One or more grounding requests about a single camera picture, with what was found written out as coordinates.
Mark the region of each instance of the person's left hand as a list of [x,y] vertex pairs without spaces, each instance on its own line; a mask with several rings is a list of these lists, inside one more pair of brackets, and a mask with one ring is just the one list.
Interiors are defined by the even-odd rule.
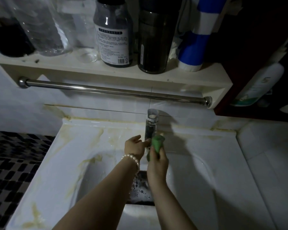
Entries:
[[125,142],[125,154],[133,154],[139,161],[144,155],[145,147],[148,147],[151,142],[151,139],[142,142],[140,138],[141,135],[136,135]]

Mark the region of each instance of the bracelet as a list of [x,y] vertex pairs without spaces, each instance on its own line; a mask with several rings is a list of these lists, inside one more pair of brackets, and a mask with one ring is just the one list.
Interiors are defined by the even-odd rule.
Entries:
[[139,163],[139,160],[134,156],[134,155],[131,155],[131,154],[126,154],[126,155],[123,155],[122,159],[124,157],[130,157],[131,159],[134,160],[134,162],[137,164],[137,167],[138,167],[138,171],[136,174],[138,174],[138,172],[140,171],[140,163]]

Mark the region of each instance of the sink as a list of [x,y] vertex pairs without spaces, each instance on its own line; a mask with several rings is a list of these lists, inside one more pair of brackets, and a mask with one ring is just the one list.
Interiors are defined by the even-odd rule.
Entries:
[[[199,230],[275,230],[235,132],[176,125],[158,131],[166,139],[168,186]],[[64,120],[6,230],[52,229],[121,160],[125,141],[144,133],[145,123]],[[147,165],[144,155],[141,182]],[[159,230],[155,206],[133,201],[118,229]]]

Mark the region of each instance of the blue and white tube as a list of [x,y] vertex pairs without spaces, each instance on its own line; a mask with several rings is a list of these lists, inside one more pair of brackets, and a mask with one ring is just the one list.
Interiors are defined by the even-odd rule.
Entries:
[[189,72],[200,70],[206,45],[214,24],[221,13],[226,0],[199,0],[196,19],[192,31],[184,35],[184,40],[179,46],[178,67]]

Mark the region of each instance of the sink drain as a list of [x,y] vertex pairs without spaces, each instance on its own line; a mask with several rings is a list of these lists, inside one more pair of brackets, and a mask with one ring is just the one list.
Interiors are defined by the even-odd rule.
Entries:
[[147,172],[140,171],[133,180],[130,197],[126,204],[154,206],[154,199],[148,186]]

